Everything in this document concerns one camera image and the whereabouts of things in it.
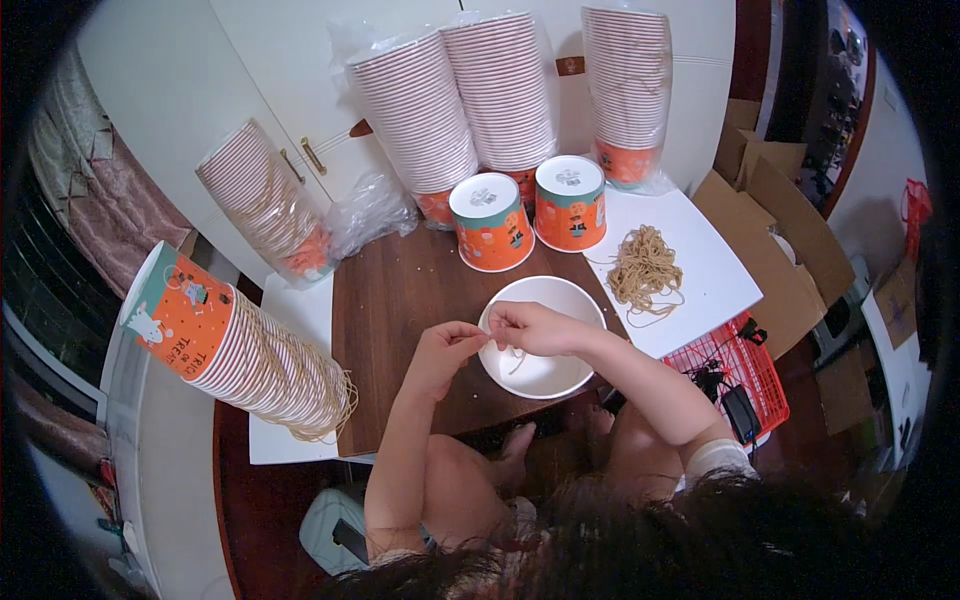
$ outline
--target curtain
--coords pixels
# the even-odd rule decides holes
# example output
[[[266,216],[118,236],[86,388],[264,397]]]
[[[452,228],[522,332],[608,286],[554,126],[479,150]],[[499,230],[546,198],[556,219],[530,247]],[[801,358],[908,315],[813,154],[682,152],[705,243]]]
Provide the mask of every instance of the curtain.
[[[121,299],[157,242],[180,248],[190,236],[190,223],[110,123],[75,45],[37,107],[28,150],[45,200]]]

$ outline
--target brown table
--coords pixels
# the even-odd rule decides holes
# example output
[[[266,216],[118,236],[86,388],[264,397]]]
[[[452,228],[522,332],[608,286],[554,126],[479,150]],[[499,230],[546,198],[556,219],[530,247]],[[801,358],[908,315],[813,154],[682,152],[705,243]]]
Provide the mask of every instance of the brown table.
[[[538,243],[520,266],[505,273],[472,270],[457,253],[453,233],[423,225],[405,238],[392,234],[343,262],[333,285],[333,357],[350,371],[360,402],[337,439],[341,456],[375,452],[420,334],[446,321],[476,323],[496,292],[535,275],[568,279],[604,311],[607,327],[626,338],[610,300],[581,254],[555,252]],[[433,432],[456,435],[536,412],[603,383],[555,400],[510,394],[471,359],[437,407]]]

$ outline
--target hand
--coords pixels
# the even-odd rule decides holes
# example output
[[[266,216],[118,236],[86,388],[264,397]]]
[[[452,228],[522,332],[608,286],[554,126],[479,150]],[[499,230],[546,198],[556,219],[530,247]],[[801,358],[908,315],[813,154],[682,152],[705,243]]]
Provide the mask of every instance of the hand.
[[[489,340],[480,327],[459,321],[426,329],[407,368],[401,391],[434,402],[443,400],[453,375]]]
[[[488,322],[500,350],[509,345],[535,356],[569,356],[594,329],[539,302],[495,302]]]

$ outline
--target woman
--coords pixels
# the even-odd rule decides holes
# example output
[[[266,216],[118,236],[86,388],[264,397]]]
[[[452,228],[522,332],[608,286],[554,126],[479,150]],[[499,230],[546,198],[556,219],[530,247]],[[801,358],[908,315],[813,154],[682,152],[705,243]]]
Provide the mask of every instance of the woman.
[[[430,435],[454,373],[482,348],[479,327],[423,332],[396,396],[365,499],[369,571],[322,597],[834,595],[862,557],[860,521],[804,486],[761,482],[709,400],[616,335],[535,302],[497,302],[500,349],[575,355],[627,399],[590,416],[600,471],[537,509],[510,491],[535,425],[491,462]],[[676,492],[681,476],[685,489]],[[420,526],[437,547],[428,550]]]

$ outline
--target leg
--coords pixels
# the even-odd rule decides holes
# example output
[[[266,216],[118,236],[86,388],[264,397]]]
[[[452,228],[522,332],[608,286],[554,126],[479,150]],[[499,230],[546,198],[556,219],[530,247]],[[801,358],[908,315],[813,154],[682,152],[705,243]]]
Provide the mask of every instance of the leg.
[[[668,499],[684,473],[677,451],[628,402],[611,422],[602,409],[590,415],[594,466],[630,497]]]
[[[449,436],[430,436],[421,520],[444,550],[486,540],[510,525],[510,510],[497,490],[522,483],[534,429],[528,423],[515,430],[504,443],[503,460],[495,462]]]

